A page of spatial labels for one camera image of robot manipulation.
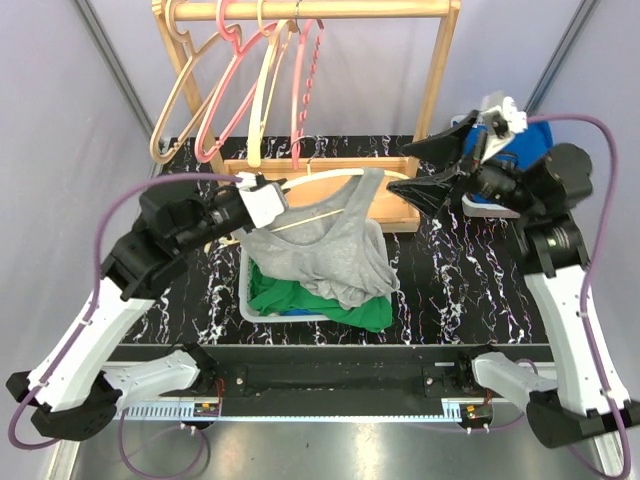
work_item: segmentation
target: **clothing rack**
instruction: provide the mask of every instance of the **clothing rack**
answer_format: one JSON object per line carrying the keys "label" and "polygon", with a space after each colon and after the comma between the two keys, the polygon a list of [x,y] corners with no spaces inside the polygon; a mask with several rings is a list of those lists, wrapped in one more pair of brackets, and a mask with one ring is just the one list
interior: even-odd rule
{"label": "clothing rack", "polygon": [[[167,0],[152,0],[152,10],[165,44],[169,58],[179,74],[187,62],[185,45],[175,39],[170,33],[165,17]],[[427,74],[426,88],[420,113],[414,131],[414,140],[427,136],[429,124],[442,81],[442,75],[447,63],[451,40],[460,11],[460,0],[358,0],[358,1],[312,1],[300,2],[264,2],[262,18],[264,20],[277,19],[346,19],[346,18],[439,18],[440,25],[431,56],[431,63]],[[175,5],[173,21],[211,21],[216,19],[215,3],[189,3],[184,1]],[[255,2],[232,3],[225,13],[227,20],[257,20]],[[185,38],[190,38],[188,30]],[[202,105],[202,96],[193,75],[190,75],[184,86],[184,95],[191,114],[194,115]],[[210,130],[205,137],[205,148],[215,142],[215,135]],[[306,159],[300,159],[304,165]],[[418,160],[413,157],[380,157],[380,158],[314,158],[313,171],[320,172],[336,168],[375,167],[394,170],[409,177],[415,177],[418,170]],[[267,178],[293,179],[306,175],[304,168],[293,170],[289,159],[263,159],[258,168],[252,168],[246,160],[223,160],[220,153],[211,161],[216,173],[234,174],[241,171],[260,171]],[[331,192],[344,184],[344,179],[323,180],[313,182],[307,188],[293,190],[287,195],[292,206],[305,205],[325,198]],[[385,232],[415,232],[418,229],[420,215],[404,200],[386,193],[385,180],[380,187],[380,201],[374,200],[369,216],[381,224]]]}

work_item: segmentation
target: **marble tabletop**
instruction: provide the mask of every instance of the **marble tabletop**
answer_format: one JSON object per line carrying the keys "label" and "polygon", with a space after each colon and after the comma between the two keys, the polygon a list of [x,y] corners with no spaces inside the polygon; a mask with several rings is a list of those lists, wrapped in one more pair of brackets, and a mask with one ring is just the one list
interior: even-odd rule
{"label": "marble tabletop", "polygon": [[[398,156],[409,136],[317,137],[303,157]],[[288,157],[288,138],[266,138],[266,158]],[[223,158],[243,158],[246,138],[231,138]],[[427,165],[421,166],[424,173]],[[164,173],[211,171],[188,143]],[[203,186],[206,193],[208,186]],[[135,324],[124,343],[174,344],[484,344],[546,343],[544,325],[505,247],[505,220],[470,219],[449,209],[423,219],[418,232],[385,234],[400,290],[393,325],[370,333],[334,322],[254,324],[238,309],[239,247],[194,252],[189,270],[174,281]]]}

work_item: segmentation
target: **gray shirt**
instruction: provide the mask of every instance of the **gray shirt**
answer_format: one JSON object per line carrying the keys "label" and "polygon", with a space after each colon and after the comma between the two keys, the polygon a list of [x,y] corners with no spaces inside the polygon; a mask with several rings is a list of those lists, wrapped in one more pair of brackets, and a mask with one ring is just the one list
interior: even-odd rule
{"label": "gray shirt", "polygon": [[[264,275],[297,280],[314,295],[335,298],[349,309],[400,286],[395,271],[367,235],[365,221],[384,177],[381,169],[365,169],[321,202],[290,208],[266,228],[234,236]],[[277,233],[270,230],[316,215],[344,211]]]}

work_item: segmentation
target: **white wall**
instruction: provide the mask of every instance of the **white wall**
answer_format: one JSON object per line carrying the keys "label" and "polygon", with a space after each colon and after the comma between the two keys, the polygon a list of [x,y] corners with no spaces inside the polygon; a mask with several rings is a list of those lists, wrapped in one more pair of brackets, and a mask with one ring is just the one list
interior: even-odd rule
{"label": "white wall", "polygon": [[[172,70],[149,0],[92,0],[150,117],[156,120],[176,75]],[[494,90],[509,92],[524,105],[558,43],[579,0],[462,0],[462,10],[432,122],[432,131],[452,115],[477,108]],[[425,88],[437,19],[327,21],[312,103],[305,131],[310,134],[413,134]],[[245,36],[256,22],[242,23]],[[214,22],[195,24],[202,41]],[[208,92],[231,55],[229,45],[214,47],[198,78]],[[266,42],[250,54],[214,120],[216,132],[231,118],[255,81]],[[280,75],[267,134],[287,134],[290,65]],[[183,100],[167,132],[177,134],[188,121]],[[246,118],[234,135],[246,135]]]}
{"label": "white wall", "polygon": [[[636,0],[600,2],[541,106],[542,113],[576,111],[599,117],[610,126],[617,140],[619,184],[593,288],[614,362],[636,399],[640,399],[637,370],[640,338],[638,24],[640,4]],[[582,124],[560,123],[553,126],[553,132],[556,141],[577,144],[586,149],[593,160],[592,180],[596,192],[576,214],[588,241],[592,242],[609,169],[606,144],[596,129]],[[632,437],[639,456],[640,431],[633,430]]]}
{"label": "white wall", "polygon": [[[91,290],[97,216],[148,178],[146,140],[71,2],[13,0],[0,15],[0,380],[37,366]],[[136,205],[114,219],[106,245]],[[51,454],[6,439],[16,403],[0,388],[2,478],[43,478]],[[37,440],[25,415],[23,440]]]}

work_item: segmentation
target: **red hanger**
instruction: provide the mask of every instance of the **red hanger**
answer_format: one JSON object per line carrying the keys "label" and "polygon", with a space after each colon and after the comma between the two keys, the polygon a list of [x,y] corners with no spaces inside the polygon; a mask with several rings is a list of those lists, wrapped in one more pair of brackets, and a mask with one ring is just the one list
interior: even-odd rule
{"label": "red hanger", "polygon": [[[224,142],[229,138],[233,129],[238,125],[242,116],[246,113],[249,105],[253,100],[253,96],[256,93],[256,83],[253,84],[251,90],[242,101],[242,104],[234,114],[233,118],[229,122],[229,124],[225,127],[225,129],[220,133],[220,136],[216,140],[216,143],[208,150],[204,150],[204,137],[211,126],[211,122],[213,121],[213,117],[218,109],[218,105],[220,104],[220,100],[222,96],[229,86],[231,79],[233,78],[234,73],[238,69],[238,66],[242,63],[247,53],[255,47],[261,39],[265,38],[262,31],[258,30],[253,36],[245,43],[241,45],[242,39],[237,34],[236,30],[228,30],[224,24],[224,12],[227,8],[227,5],[235,0],[220,0],[216,5],[216,24],[218,26],[218,31],[220,32],[220,36],[231,42],[233,45],[233,59],[231,63],[227,67],[227,70],[224,72],[222,79],[218,83],[215,89],[215,93],[213,94],[213,98],[209,103],[209,107],[207,108],[207,112],[205,113],[204,121],[200,125],[200,129],[198,130],[198,134],[196,135],[196,145],[195,145],[195,154],[196,158],[199,162],[209,162],[213,158],[213,156],[218,153],[220,147],[224,145]],[[266,27],[264,27],[265,31],[272,32],[276,28],[277,23],[270,23]]]}
{"label": "red hanger", "polygon": [[324,33],[324,23],[318,19],[318,27],[320,32],[316,36],[315,49],[313,51],[313,58],[311,61],[311,67],[309,67],[309,78],[305,83],[306,91],[302,96],[302,103],[304,105],[302,112],[298,113],[298,96],[300,92],[300,77],[302,74],[302,59],[304,57],[304,49],[307,44],[307,37],[311,30],[314,20],[307,20],[304,25],[304,29],[300,33],[300,41],[298,43],[298,53],[296,55],[296,64],[293,73],[293,91],[291,94],[291,162],[293,163],[293,169],[298,169],[298,162],[300,159],[300,142],[298,139],[304,135],[304,122],[307,119],[307,108],[309,106],[309,100],[311,100],[311,88],[313,87],[313,76],[316,73],[316,66],[318,63],[318,53],[320,50],[320,43],[322,41],[322,34]]}

